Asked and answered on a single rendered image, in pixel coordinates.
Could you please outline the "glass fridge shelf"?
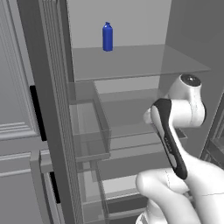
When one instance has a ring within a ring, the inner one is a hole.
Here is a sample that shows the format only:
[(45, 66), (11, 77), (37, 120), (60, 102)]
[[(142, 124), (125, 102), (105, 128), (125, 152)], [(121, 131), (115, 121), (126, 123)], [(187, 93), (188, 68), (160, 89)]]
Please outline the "glass fridge shelf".
[(100, 47), (73, 49), (74, 79), (103, 81), (209, 71), (201, 64), (168, 45), (116, 46), (105, 52)]

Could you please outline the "grey lower cupboard door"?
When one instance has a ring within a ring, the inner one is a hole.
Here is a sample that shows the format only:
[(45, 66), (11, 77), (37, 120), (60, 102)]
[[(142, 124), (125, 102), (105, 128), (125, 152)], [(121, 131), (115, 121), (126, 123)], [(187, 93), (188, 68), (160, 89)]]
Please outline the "grey lower cupboard door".
[(0, 224), (60, 224), (40, 151), (0, 156)]

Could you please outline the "blue bottle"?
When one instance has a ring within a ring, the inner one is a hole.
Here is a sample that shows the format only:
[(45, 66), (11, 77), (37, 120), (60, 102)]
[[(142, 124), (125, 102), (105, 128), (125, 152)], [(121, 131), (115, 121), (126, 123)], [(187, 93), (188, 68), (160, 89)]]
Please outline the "blue bottle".
[(106, 52), (113, 50), (113, 28), (110, 22), (106, 22), (102, 28), (102, 48)]

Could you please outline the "grey right fridge door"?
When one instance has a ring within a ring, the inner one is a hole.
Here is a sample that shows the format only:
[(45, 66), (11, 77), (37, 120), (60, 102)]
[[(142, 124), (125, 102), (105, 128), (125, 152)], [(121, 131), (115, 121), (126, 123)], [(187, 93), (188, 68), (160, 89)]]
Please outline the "grey right fridge door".
[(200, 158), (218, 165), (224, 170), (224, 93), (220, 99)]

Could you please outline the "grey cupboard door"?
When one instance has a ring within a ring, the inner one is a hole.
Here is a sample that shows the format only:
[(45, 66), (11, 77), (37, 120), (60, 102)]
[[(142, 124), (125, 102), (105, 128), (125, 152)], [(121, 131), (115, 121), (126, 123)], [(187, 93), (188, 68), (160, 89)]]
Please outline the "grey cupboard door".
[(0, 156), (0, 224), (60, 224), (40, 151)]
[(0, 0), (0, 141), (41, 142), (31, 62), (17, 0)]

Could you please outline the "clear fridge door bin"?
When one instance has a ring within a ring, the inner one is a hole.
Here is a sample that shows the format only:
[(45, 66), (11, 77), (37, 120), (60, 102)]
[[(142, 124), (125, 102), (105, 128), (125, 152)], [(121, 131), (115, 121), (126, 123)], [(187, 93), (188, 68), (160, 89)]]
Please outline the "clear fridge door bin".
[(93, 81), (67, 84), (77, 162), (110, 157), (111, 130)]

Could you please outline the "grey open fridge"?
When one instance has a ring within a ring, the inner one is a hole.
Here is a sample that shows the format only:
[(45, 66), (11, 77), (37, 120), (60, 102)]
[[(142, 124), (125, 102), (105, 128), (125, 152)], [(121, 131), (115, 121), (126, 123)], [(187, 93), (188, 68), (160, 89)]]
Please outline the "grey open fridge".
[[(72, 55), (74, 48), (103, 50), (102, 28), (110, 22), (113, 50), (168, 45), (210, 68), (189, 73), (201, 81), (206, 120), (196, 128), (176, 129), (185, 151), (202, 160), (224, 89), (224, 0), (67, 0), (67, 7)], [(144, 114), (168, 94), (181, 74), (186, 73), (89, 80), (96, 86), (111, 130), (110, 157), (98, 163), (109, 224), (136, 224), (148, 203), (137, 190), (137, 174), (171, 166)]]

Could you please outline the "grey fridge door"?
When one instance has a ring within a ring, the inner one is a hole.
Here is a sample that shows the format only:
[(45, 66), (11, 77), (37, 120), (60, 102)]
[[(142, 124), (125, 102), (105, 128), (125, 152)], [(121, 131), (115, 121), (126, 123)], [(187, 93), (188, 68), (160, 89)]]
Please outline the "grey fridge door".
[(55, 174), (60, 223), (109, 224), (100, 160), (77, 162), (75, 157), (67, 84), (76, 81), (67, 0), (17, 4), (50, 154), (50, 164), (41, 158), (40, 169), (44, 175)]
[(220, 99), (200, 158), (218, 165), (224, 170), (224, 93)]

